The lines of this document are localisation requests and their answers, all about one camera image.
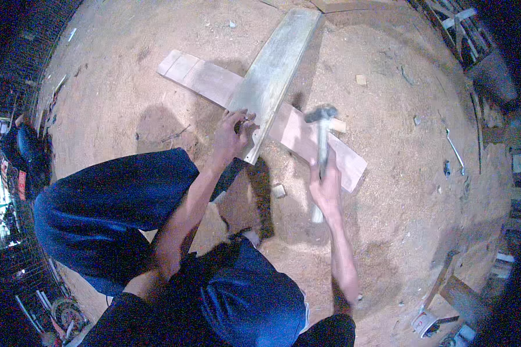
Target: person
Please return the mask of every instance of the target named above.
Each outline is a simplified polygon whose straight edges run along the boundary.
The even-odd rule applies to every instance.
[[[61,179],[35,201],[35,232],[56,260],[114,296],[83,346],[351,346],[358,294],[331,151],[309,190],[331,231],[334,315],[309,329],[303,292],[256,249],[249,229],[212,251],[188,253],[209,201],[245,164],[237,156],[255,115],[226,110],[214,153],[198,172],[182,149],[127,156]],[[150,244],[137,230],[159,229]]]

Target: wrench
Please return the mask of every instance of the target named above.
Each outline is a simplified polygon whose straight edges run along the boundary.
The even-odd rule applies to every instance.
[[[446,137],[448,138],[448,141],[452,145],[453,151],[455,152],[455,154],[457,156],[457,160],[459,160],[459,163],[461,164],[461,176],[463,176],[463,175],[465,175],[465,166],[463,165],[463,161],[461,160],[461,157],[459,156],[459,153],[457,152],[456,148],[453,146],[452,141],[450,140],[450,130],[446,129],[445,133],[447,135]]]

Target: hand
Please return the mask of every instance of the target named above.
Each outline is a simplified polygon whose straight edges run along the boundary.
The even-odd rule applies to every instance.
[[[311,182],[309,190],[314,203],[320,208],[326,219],[342,214],[342,173],[335,163],[335,152],[328,147],[328,164],[326,176],[320,181],[320,167],[311,165]]]
[[[236,112],[225,110],[214,135],[214,165],[224,169],[235,157],[241,156],[243,149],[249,142],[250,131],[254,128],[254,113],[247,113],[247,109]],[[236,124],[241,122],[236,133]]]

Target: sawdust floor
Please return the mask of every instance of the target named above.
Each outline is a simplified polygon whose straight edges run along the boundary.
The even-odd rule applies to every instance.
[[[68,74],[50,129],[57,178],[170,146],[184,147],[200,169],[212,151],[222,109],[162,78],[156,66],[171,49],[180,49],[244,75],[287,10],[313,8],[299,0],[275,4],[278,8],[259,1],[85,1],[60,40],[41,94],[42,107]],[[356,191],[343,197],[363,293],[353,312],[357,344],[435,345],[454,324],[422,340],[410,321],[454,246],[464,252],[457,276],[477,291],[483,287],[509,211],[511,159],[503,144],[490,145],[479,174],[465,78],[419,13],[405,4],[325,17],[287,101],[302,110],[335,105],[348,126],[347,133],[336,135],[368,162]],[[230,20],[236,28],[229,28]],[[366,86],[356,84],[358,74],[366,76]],[[417,127],[415,115],[422,118]],[[188,124],[175,142],[161,141]],[[465,162],[464,177],[446,140],[447,127]],[[308,168],[271,140],[261,157],[263,164],[240,175],[224,204],[209,207],[194,248],[205,252],[225,239],[219,214],[232,230],[272,225],[274,237],[260,250],[306,292],[313,324],[332,313],[327,229],[308,221]],[[445,160],[454,171],[449,179]],[[267,194],[275,183],[285,186],[285,198]],[[106,308],[104,295],[69,269],[62,273],[96,321]],[[440,297],[431,311],[439,317],[455,314]]]

